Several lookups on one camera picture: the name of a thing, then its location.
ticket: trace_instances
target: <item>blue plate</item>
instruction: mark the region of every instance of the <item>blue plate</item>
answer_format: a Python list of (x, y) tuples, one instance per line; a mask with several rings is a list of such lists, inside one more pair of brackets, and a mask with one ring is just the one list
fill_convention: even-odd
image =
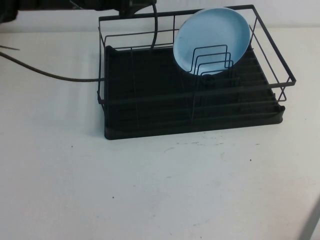
[(180, 28), (173, 45), (177, 64), (193, 75), (218, 74), (241, 59), (250, 43), (243, 16), (229, 8), (204, 9)]

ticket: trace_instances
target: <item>black dish rack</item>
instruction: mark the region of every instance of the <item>black dish rack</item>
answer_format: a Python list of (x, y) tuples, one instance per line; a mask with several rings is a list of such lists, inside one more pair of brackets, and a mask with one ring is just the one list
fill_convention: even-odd
[[(192, 15), (198, 10), (158, 13), (158, 17), (172, 17), (173, 28), (159, 33), (172, 33), (170, 43), (123, 46), (112, 48), (107, 38), (151, 34), (137, 32), (107, 35), (103, 38), (101, 22), (119, 20), (119, 16), (99, 18), (100, 65), (102, 75), (102, 47), (104, 52), (104, 99), (101, 98), (101, 82), (98, 83), (98, 102), (104, 111), (105, 137), (109, 140), (137, 138), (157, 135), (190, 133), (279, 124), (283, 121), (285, 88), (294, 86), (296, 79), (280, 54), (266, 26), (253, 5), (232, 6), (230, 9), (252, 10), (255, 21), (251, 29), (250, 45), (240, 61), (234, 64), (228, 46), (206, 46), (220, 48), (223, 61), (202, 64), (224, 63), (224, 71), (209, 75), (203, 72), (196, 76), (180, 69), (173, 55), (175, 28), (178, 16)], [(136, 14), (132, 19), (154, 18), (153, 13)], [(255, 34), (257, 23), (271, 44), (278, 60), (287, 74), (280, 82), (272, 68), (262, 45)], [(275, 79), (268, 82), (252, 47), (265, 58)], [(193, 59), (194, 70), (199, 68), (198, 58)], [(279, 96), (273, 92), (279, 89)]]

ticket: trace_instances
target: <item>tabletop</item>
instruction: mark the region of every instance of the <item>tabletop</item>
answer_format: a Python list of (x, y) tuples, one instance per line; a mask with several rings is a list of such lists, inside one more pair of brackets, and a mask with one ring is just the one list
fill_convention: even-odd
[[(309, 239), (320, 217), (320, 28), (270, 33), (297, 79), (283, 123), (113, 141), (97, 83), (0, 58), (1, 238)], [(98, 77), (97, 32), (3, 33), (0, 45), (53, 74)]]

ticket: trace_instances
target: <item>black cable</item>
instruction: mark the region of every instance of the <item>black cable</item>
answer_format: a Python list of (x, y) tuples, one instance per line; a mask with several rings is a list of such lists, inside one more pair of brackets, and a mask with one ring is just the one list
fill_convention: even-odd
[(158, 12), (157, 12), (155, 0), (152, 0), (152, 7), (153, 7), (153, 13), (154, 13), (154, 35), (153, 35), (152, 45), (150, 47), (151, 51), (155, 47), (157, 36), (158, 36)]
[(33, 66), (30, 66), (22, 61), (19, 61), (15, 58), (13, 58), (12, 56), (9, 56), (3, 52), (0, 51), (0, 57), (3, 57), (5, 59), (8, 59), (26, 69), (29, 69), (31, 71), (34, 71), (38, 74), (42, 74), (42, 75), (45, 75), (47, 77), (50, 77), (50, 78), (54, 78), (54, 79), (59, 79), (59, 80), (64, 80), (64, 81), (68, 81), (68, 82), (77, 82), (77, 83), (92, 83), (92, 82), (99, 82), (99, 81), (103, 81), (104, 79), (103, 78), (93, 78), (93, 79), (79, 79), (79, 78), (69, 78), (69, 77), (64, 77), (64, 76), (58, 76), (58, 75), (54, 75), (54, 74), (51, 74), (51, 73), (48, 73), (48, 72), (45, 72), (45, 71), (41, 71)]
[(10, 50), (20, 51), (20, 49), (18, 49), (18, 48), (13, 48), (13, 47), (9, 47), (9, 46), (2, 46), (2, 45), (0, 45), (0, 49), (10, 49)]
[[(153, 12), (154, 12), (154, 35), (153, 35), (152, 45), (150, 47), (151, 51), (154, 49), (154, 47), (156, 45), (157, 36), (158, 36), (158, 12), (157, 12), (155, 0), (152, 0), (152, 7), (153, 7)], [(0, 52), (0, 57), (8, 59), (9, 61), (12, 61), (12, 62), (14, 62), (14, 63), (26, 68), (26, 69), (29, 69), (33, 72), (36, 72), (38, 74), (45, 75), (47, 77), (54, 78), (54, 79), (59, 79), (59, 80), (68, 81), (68, 82), (77, 82), (77, 83), (93, 83), (93, 82), (104, 81), (104, 78), (81, 79), (81, 78), (69, 78), (69, 77), (54, 75), (54, 74), (42, 71), (40, 69), (37, 69), (33, 66), (30, 66), (30, 65), (28, 65), (22, 61), (19, 61), (18, 59), (15, 59), (12, 56), (9, 56), (3, 52)]]

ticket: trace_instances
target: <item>white wall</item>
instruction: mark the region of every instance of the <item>white wall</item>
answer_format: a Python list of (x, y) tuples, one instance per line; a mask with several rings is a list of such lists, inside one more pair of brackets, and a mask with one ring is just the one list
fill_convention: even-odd
[[(159, 12), (254, 4), (266, 25), (272, 27), (320, 26), (320, 0), (158, 0)], [(151, 12), (143, 9), (142, 13)], [(20, 12), (16, 21), (2, 24), (0, 32), (97, 31), (98, 17), (116, 11)]]

